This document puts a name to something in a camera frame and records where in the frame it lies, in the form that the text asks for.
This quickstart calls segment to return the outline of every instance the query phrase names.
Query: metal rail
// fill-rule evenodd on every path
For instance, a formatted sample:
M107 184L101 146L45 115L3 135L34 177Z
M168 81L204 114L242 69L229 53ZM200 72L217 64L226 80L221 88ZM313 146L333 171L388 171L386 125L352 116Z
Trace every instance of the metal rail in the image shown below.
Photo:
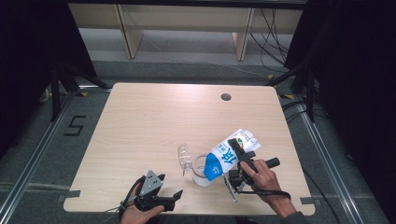
M67 107L70 105L72 100L74 99L75 94L76 94L75 92L69 92L66 94L66 97L62 104L62 110L60 111L58 117L49 124L49 127L47 128L46 132L41 138L33 155L27 162L20 177L15 182L8 196L2 201L0 206L0 223L7 224L9 219L11 218L11 215L14 212L15 208L17 207L23 193L26 190L27 185L29 184L30 180L35 174L35 171L39 163L43 159L47 151L47 148L49 147L49 144L53 136L55 135L59 127L59 124L61 123L64 117L64 112L66 111Z
M302 101L303 97L299 94L295 95L296 101ZM299 111L305 111L305 105L298 105ZM332 161L332 156L330 155L328 149L326 148L319 132L317 126L314 122L311 122L310 118L303 113L303 121L305 124L306 129L311 135L311 138L315 144L315 148L318 151L319 157L323 162L323 165L329 175L330 180L332 181L332 186L335 189L335 192L338 195L338 198L341 201L341 205L343 205L346 216L348 217L350 223L357 223L361 224L364 223L361 213L355 203L355 200L352 198L349 190L347 189L346 184L344 183L343 178L338 173L338 170Z

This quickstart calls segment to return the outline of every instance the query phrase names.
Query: wooden table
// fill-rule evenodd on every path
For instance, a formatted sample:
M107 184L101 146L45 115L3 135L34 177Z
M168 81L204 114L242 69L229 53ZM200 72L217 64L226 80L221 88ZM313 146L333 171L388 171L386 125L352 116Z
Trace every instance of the wooden table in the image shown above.
M223 93L232 99L222 100ZM311 195L275 89L193 84L116 84L70 189L81 193L67 198L64 209L103 212L119 206L136 179L152 170L166 174L160 196L184 190L167 214L272 215L255 195L237 195L234 203L222 177L204 188L193 183L191 171L182 175L180 145L187 143L192 156L208 153L240 128L262 144L255 159L280 159L273 170L282 189L298 210L313 215L315 206L300 200Z

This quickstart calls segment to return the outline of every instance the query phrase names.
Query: gray floor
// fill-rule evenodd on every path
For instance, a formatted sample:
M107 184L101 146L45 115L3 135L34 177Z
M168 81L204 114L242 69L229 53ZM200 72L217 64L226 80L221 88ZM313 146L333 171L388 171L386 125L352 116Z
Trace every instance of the gray floor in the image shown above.
M198 32L145 32L142 45L133 60L127 60L119 31L81 30L99 78L113 84L118 81L130 82L170 82L262 85L268 75L279 76L262 66L261 50L252 39L247 44L247 54L243 62L234 55L231 34ZM290 35L280 35L282 44L288 46ZM264 56L263 61L271 69L286 71L280 64ZM81 85L91 85L85 80ZM276 87L279 94L290 93L292 79ZM64 112L59 127L49 142L49 147L40 161L26 191L13 211L8 223L98 223L110 218L107 223L118 223L117 216L111 214L77 214L63 210L58 197L65 195L90 141L96 122L100 117L109 91L87 89L85 97L73 97ZM293 100L282 99L281 104ZM285 118L298 113L293 106L285 111ZM20 142L11 148L0 161L0 200L4 200L13 183L20 177L26 163L34 153L41 137L50 125L51 102L40 106L31 122L21 134ZM334 164L351 193L364 223L388 223L374 196L361 178L353 161L345 154L347 150L340 141L332 122L320 104L315 104L316 126ZM65 136L76 130L68 127L74 116L86 116L76 120L84 126L79 136ZM341 223L350 223L347 213L340 203L332 182L318 154L318 150L305 127L304 118L297 116L289 123L290 133L305 170L313 177L325 197L329 200ZM306 177L313 198L317 201L316 213L307 217L310 223L336 223L329 205L318 188ZM278 223L274 216L253 217L258 223Z

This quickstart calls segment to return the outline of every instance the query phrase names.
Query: human hand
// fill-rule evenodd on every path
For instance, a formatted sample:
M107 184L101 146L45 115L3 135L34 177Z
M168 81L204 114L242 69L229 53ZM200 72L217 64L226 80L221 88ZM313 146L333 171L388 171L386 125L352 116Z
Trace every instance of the human hand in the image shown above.
M254 171L247 163L241 161L240 165L242 169L253 179L254 184L251 186L252 189L266 189L266 190L281 190L279 182L276 178L276 173L271 171L265 160L257 160L253 162L257 169ZM282 218L287 217L296 212L294 205L290 199L283 195L269 195L262 196L260 198L268 203L271 208Z
M134 190L131 193L131 196L136 195L136 189L139 188L138 184ZM125 209L122 218L121 218L121 224L145 224L149 219L152 217L157 216L160 214L164 207L163 205L159 205L156 207L153 207L152 209L148 210L147 212L142 212L139 209L136 208L136 206L133 205L134 202L129 202L127 209Z

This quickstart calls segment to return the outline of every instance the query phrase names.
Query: sleeve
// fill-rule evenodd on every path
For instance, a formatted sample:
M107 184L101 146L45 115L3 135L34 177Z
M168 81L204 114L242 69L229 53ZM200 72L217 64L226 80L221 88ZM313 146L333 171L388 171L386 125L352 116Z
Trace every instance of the sleeve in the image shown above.
M308 224L303 213L296 212L280 220L280 224Z

